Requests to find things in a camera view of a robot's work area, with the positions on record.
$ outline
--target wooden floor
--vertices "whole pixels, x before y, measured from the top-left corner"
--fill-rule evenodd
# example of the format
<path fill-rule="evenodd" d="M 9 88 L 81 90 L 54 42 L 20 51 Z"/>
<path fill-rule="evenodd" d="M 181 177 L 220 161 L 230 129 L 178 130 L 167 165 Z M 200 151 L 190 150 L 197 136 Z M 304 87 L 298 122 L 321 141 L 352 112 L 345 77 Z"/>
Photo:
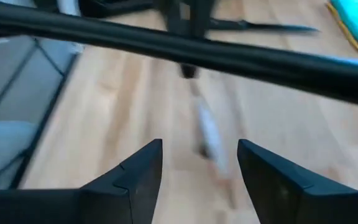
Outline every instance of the wooden floor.
<path fill-rule="evenodd" d="M 210 33 L 211 39 L 358 58 L 324 0 L 223 0 L 216 17 L 303 24 L 318 35 Z M 153 12 L 112 19 L 162 29 Z M 163 177 L 154 223 L 258 223 L 236 160 L 247 138 L 301 166 L 358 189 L 358 106 L 202 70 L 198 80 L 232 161 L 237 209 L 209 178 L 198 146 L 188 80 L 171 62 L 87 47 L 53 114 L 23 188 L 80 187 L 155 138 Z"/>

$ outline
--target yellow trim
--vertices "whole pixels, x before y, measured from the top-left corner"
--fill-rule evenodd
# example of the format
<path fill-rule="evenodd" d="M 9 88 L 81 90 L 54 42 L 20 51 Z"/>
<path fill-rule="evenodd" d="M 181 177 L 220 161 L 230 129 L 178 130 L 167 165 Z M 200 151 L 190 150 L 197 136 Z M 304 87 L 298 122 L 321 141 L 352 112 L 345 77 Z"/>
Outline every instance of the yellow trim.
<path fill-rule="evenodd" d="M 351 45 L 353 45 L 353 47 L 355 47 L 358 50 L 358 41 L 353 37 L 352 33 L 349 31 L 349 29 L 343 23 L 341 17 L 339 16 L 339 13 L 335 9 L 335 7 L 330 2 L 327 2 L 326 6 L 329 9 L 329 11 L 331 12 L 331 14 L 334 16 L 335 21 L 338 23 L 342 32 L 345 34 L 345 37 L 347 38 L 347 40 L 351 43 Z"/>

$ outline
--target gray fabric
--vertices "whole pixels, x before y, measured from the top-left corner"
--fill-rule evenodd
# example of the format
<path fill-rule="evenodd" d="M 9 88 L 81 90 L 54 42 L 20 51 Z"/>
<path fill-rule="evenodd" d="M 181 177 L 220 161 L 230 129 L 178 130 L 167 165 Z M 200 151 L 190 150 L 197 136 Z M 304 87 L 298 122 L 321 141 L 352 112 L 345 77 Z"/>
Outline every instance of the gray fabric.
<path fill-rule="evenodd" d="M 29 147 L 35 126 L 23 121 L 0 121 L 0 170 Z"/>

